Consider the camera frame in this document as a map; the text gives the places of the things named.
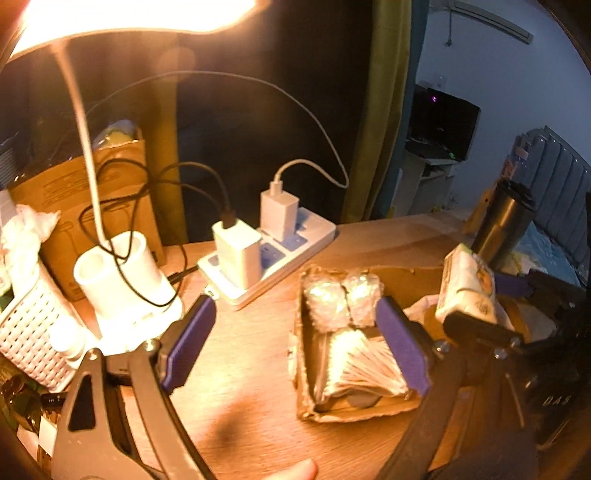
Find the small tissue packet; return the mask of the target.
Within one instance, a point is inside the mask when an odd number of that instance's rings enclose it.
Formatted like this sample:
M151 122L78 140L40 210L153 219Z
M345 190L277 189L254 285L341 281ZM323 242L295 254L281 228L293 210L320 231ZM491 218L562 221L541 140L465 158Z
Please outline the small tissue packet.
M495 313L496 286L489 266L465 244L457 245L444 259L435 316L440 323L460 312L491 324Z

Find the cotton swab pack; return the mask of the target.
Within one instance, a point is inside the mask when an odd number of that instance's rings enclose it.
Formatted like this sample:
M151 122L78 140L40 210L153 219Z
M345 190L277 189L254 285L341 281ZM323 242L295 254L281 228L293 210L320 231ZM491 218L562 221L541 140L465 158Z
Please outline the cotton swab pack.
M344 328L329 334L328 358L321 368L322 401L359 391L379 397L407 395L408 386L385 338Z

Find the clear plastic packet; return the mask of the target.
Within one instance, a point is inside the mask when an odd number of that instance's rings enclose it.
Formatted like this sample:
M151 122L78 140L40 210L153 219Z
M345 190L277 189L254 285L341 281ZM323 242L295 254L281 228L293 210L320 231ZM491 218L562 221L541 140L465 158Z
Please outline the clear plastic packet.
M346 276L342 286L346 290L349 316L356 328L376 325L376 306L383 297L384 285L380 277L370 272L353 272Z

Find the steel travel mug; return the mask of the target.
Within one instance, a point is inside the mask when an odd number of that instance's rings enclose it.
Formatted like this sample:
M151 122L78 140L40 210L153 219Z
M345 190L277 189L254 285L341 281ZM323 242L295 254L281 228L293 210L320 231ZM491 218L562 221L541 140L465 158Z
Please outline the steel travel mug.
M536 213L536 201L528 187L508 178L500 179L472 243L472 251L492 270L500 270Z

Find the brown cardboard tray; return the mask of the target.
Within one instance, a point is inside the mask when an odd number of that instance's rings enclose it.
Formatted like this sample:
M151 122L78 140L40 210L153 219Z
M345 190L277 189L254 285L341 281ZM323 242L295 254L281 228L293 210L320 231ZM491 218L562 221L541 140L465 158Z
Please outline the brown cardboard tray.
M408 318L442 340L436 318L442 276L440 267L304 269L288 355L297 418L352 423L416 409L421 396L377 328L375 308L393 296Z

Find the white perforated basket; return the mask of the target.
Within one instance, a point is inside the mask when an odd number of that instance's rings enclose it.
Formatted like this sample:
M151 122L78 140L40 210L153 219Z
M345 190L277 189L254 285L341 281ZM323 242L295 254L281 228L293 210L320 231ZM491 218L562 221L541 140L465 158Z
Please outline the white perforated basket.
M1 313L1 354L51 392L62 391L74 376L49 342L50 327L65 320L81 318L45 269Z

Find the black monitor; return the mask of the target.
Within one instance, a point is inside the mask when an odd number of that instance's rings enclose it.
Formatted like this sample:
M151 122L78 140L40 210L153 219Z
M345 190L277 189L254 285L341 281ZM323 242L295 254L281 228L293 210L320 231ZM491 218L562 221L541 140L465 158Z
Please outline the black monitor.
M405 148L426 159L466 161L480 114L465 99L416 84Z

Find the white power strip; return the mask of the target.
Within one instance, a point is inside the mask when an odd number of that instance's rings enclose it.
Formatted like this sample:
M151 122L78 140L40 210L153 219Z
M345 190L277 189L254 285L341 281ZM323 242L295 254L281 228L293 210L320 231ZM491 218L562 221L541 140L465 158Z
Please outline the white power strip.
M217 251L214 251L197 261L199 272L207 280L205 291L211 293L215 300L224 301L231 310L238 311L329 246L336 234L334 223L300 207L293 236L277 242L270 235L262 234L260 257L263 276L256 285L249 289L233 285L222 273Z

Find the yellow curtain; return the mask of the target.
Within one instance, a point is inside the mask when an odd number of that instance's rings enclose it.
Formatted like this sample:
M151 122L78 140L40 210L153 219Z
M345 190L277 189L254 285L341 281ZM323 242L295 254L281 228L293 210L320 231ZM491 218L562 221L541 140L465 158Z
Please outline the yellow curtain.
M411 1L375 1L363 115L341 221L370 218L400 130L410 60Z

